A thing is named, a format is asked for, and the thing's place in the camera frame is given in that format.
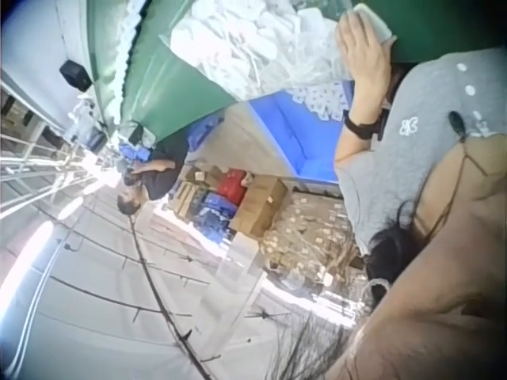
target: black strap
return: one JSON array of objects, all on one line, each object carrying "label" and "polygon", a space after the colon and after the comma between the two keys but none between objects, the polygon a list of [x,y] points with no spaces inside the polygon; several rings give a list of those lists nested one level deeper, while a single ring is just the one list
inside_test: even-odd
[{"label": "black strap", "polygon": [[349,111],[344,111],[343,116],[347,129],[361,140],[371,140],[373,135],[379,130],[377,122],[373,124],[361,124],[360,126],[355,125],[349,118]]}]

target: cardboard box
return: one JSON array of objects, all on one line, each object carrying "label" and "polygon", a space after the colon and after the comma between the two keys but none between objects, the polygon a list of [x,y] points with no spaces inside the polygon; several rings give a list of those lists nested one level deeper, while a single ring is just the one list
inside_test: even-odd
[{"label": "cardboard box", "polygon": [[171,201],[171,208],[174,211],[174,214],[178,214],[179,210],[181,209],[181,206],[186,200],[187,195],[189,194],[190,190],[195,187],[196,185],[190,183],[190,182],[182,182],[180,187],[177,189],[176,193],[174,194],[174,198]]},{"label": "cardboard box", "polygon": [[192,202],[192,199],[194,195],[196,194],[197,190],[199,189],[199,186],[196,184],[192,184],[190,189],[187,191],[185,195],[185,199],[183,200],[180,209],[178,210],[178,215],[180,215],[182,218],[187,218],[187,213],[190,208],[190,203]]},{"label": "cardboard box", "polygon": [[209,170],[192,166],[186,173],[185,179],[193,184],[205,184],[211,189],[217,189],[223,176],[224,174],[218,166],[212,166]]},{"label": "cardboard box", "polygon": [[229,227],[246,235],[262,238],[287,194],[287,188],[276,177],[256,176],[239,205]]}]

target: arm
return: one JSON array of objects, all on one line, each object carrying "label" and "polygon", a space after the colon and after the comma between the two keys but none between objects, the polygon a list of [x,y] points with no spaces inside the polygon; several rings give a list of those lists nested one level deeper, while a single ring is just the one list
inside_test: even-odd
[{"label": "arm", "polygon": [[[336,39],[343,63],[356,82],[350,121],[357,126],[373,124],[379,118],[391,80],[391,47],[396,38],[381,44],[369,19],[362,13],[351,12],[345,13],[338,23]],[[335,167],[339,168],[370,146],[371,141],[361,140],[344,128],[334,156]]]},{"label": "arm", "polygon": [[141,164],[140,166],[136,167],[132,173],[133,174],[140,174],[144,172],[163,172],[168,169],[175,169],[176,163],[172,160],[153,160],[150,162],[147,162],[145,164]]},{"label": "arm", "polygon": [[[358,88],[350,108],[350,120],[355,125],[373,124],[379,118],[382,102],[383,95],[375,95],[368,89]],[[344,127],[334,155],[334,166],[339,168],[352,156],[369,150],[371,145],[371,140],[361,140]]]}]

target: white polka dot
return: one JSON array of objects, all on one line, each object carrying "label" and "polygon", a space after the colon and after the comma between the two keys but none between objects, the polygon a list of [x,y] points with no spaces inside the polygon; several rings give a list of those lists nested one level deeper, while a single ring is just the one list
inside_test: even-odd
[{"label": "white polka dot", "polygon": [[468,95],[470,95],[471,97],[473,97],[475,95],[475,87],[472,86],[472,85],[468,85],[467,87],[465,87],[465,91],[467,92]]}]

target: hand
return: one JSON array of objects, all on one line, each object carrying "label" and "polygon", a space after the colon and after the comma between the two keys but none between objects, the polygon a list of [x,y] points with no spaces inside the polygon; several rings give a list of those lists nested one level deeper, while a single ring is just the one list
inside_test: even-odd
[{"label": "hand", "polygon": [[134,164],[132,166],[132,174],[140,174],[142,173],[142,168],[144,167],[144,165],[138,161],[138,160],[135,160],[134,161]]},{"label": "hand", "polygon": [[356,93],[374,97],[380,103],[391,81],[391,47],[393,36],[381,44],[367,16],[345,13],[335,32],[343,62],[356,82]]}]

